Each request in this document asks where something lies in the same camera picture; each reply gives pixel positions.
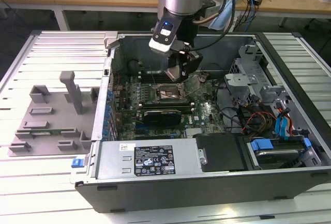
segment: desk leg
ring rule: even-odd
[[[288,19],[287,17],[281,18],[280,22],[278,23],[278,26],[279,27],[284,27],[285,22],[287,21],[287,19]]]
[[[66,13],[61,8],[53,9],[58,27],[61,31],[70,31],[70,27],[67,21]]]
[[[5,12],[4,8],[0,8],[0,19],[6,19],[8,18],[7,13]]]

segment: blue drive bracket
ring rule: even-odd
[[[311,142],[308,138],[304,138],[304,144],[306,145],[307,148],[311,147]]]
[[[276,119],[275,132],[284,139],[288,140],[289,137],[286,135],[286,126],[288,125],[288,119],[282,116]]]
[[[253,148],[253,151],[274,149],[270,139],[256,139],[250,142],[250,144]]]

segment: blue latch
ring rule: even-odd
[[[250,142],[253,151],[274,149],[270,139],[256,139]]]
[[[72,168],[83,168],[84,167],[84,159],[83,158],[74,158],[71,164]]]
[[[304,144],[306,145],[307,148],[311,147],[311,142],[308,138],[304,138]]]

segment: cable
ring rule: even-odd
[[[254,3],[253,3],[253,0],[250,0],[251,1],[251,10],[252,10],[252,13],[254,12],[253,8],[254,8]],[[244,32],[246,32],[250,26],[250,24],[252,23],[252,20],[253,20],[253,16],[254,14],[252,14],[252,16],[249,18],[249,23],[248,25],[245,27],[245,30]]]
[[[8,5],[8,3],[5,2],[5,0],[1,0],[9,9],[12,11],[17,18],[21,20],[21,22],[26,26],[27,29],[30,29],[29,25]]]
[[[221,71],[223,71],[222,67],[219,64],[215,63],[215,62],[211,62],[211,63],[205,64],[204,66],[201,67],[201,70],[202,71],[206,70],[206,67],[208,65],[216,65]]]
[[[195,24],[195,25],[202,25],[202,24],[207,23],[208,21],[213,20],[214,18],[218,17],[223,12],[223,10],[225,9],[226,4],[227,4],[227,0],[223,0],[222,6],[221,6],[220,10],[217,13],[215,13],[212,16],[209,16],[208,18],[203,19],[203,20],[192,21],[192,23]]]
[[[206,49],[208,47],[211,47],[212,45],[216,44],[217,42],[219,42],[231,29],[232,24],[233,24],[233,20],[234,20],[234,16],[235,16],[235,5],[236,5],[236,0],[232,0],[232,12],[231,12],[231,19],[230,19],[230,23],[228,25],[228,28],[224,31],[223,34],[221,34],[215,41],[213,41],[212,43],[205,45],[203,47],[199,47],[199,48],[193,48],[191,49],[191,51],[199,51],[202,49]]]
[[[233,28],[234,30],[236,30],[237,27],[240,27],[240,25],[243,24],[247,20],[247,16],[246,16],[247,11],[248,11],[248,15],[250,13],[250,10],[251,10],[251,8],[249,7],[250,0],[246,0],[246,1],[247,1],[247,4],[246,4],[245,12],[244,12],[244,14],[242,14],[242,16],[240,17],[240,20],[238,21],[236,26]]]
[[[319,50],[319,54],[321,54],[321,52],[323,51],[323,49],[326,47],[326,45],[329,43],[329,41],[331,40],[331,37],[329,37],[326,42],[322,45],[322,47]]]

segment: power supply label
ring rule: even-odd
[[[176,174],[172,145],[135,147],[134,174],[136,176]]]

